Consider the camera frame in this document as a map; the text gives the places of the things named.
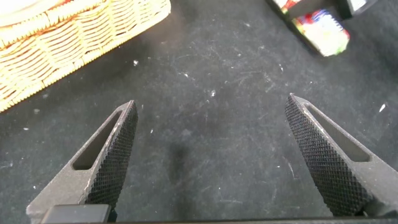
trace colorful package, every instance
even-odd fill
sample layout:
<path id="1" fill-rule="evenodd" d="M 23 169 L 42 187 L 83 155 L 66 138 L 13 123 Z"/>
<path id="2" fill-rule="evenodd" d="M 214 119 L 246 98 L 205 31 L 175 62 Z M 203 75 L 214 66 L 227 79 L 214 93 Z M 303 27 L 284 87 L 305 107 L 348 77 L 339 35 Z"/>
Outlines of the colorful package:
<path id="1" fill-rule="evenodd" d="M 274 0 L 283 13 L 300 0 Z M 323 55 L 331 56 L 344 51 L 349 34 L 325 9 L 292 20 L 298 31 Z"/>

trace dark gray floor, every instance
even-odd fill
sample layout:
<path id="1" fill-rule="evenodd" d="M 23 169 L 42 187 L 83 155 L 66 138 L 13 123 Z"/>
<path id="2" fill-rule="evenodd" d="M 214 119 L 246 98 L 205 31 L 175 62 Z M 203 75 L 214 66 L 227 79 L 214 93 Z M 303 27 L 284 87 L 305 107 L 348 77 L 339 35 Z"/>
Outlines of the dark gray floor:
<path id="1" fill-rule="evenodd" d="M 26 205 L 130 99 L 120 221 L 330 216 L 285 100 L 310 100 L 398 169 L 397 10 L 380 1 L 345 22 L 348 50 L 320 58 L 264 0 L 172 1 L 165 21 L 0 114 L 2 222 L 27 222 Z"/>

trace basket rim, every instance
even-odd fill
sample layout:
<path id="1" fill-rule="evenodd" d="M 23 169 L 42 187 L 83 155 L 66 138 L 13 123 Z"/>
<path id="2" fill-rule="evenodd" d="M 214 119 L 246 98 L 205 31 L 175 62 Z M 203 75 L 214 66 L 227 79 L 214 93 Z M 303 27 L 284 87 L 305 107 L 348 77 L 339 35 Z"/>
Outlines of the basket rim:
<path id="1" fill-rule="evenodd" d="M 79 13 L 92 10 L 109 0 L 71 0 L 17 24 L 0 27 L 0 50 L 43 32 Z"/>

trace woven basket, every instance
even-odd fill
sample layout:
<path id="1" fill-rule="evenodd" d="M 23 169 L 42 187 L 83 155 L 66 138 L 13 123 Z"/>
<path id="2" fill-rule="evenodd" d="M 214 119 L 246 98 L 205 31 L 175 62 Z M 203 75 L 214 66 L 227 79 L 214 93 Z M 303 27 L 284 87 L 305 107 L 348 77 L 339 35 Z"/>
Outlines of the woven basket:
<path id="1" fill-rule="evenodd" d="M 75 0 L 0 29 L 0 111 L 160 22 L 169 0 Z"/>

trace dust speck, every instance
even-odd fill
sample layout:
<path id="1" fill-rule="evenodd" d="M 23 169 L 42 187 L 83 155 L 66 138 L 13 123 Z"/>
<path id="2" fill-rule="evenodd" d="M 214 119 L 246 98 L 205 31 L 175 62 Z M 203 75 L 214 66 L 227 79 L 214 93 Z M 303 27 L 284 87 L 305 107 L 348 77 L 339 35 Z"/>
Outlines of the dust speck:
<path id="1" fill-rule="evenodd" d="M 384 103 L 383 105 L 381 105 L 381 107 L 379 109 L 379 113 L 382 112 L 385 108 L 386 108 L 386 104 Z"/>
<path id="2" fill-rule="evenodd" d="M 181 134 L 182 134 L 182 136 L 190 136 L 191 133 L 192 132 L 190 130 L 184 129 Z"/>

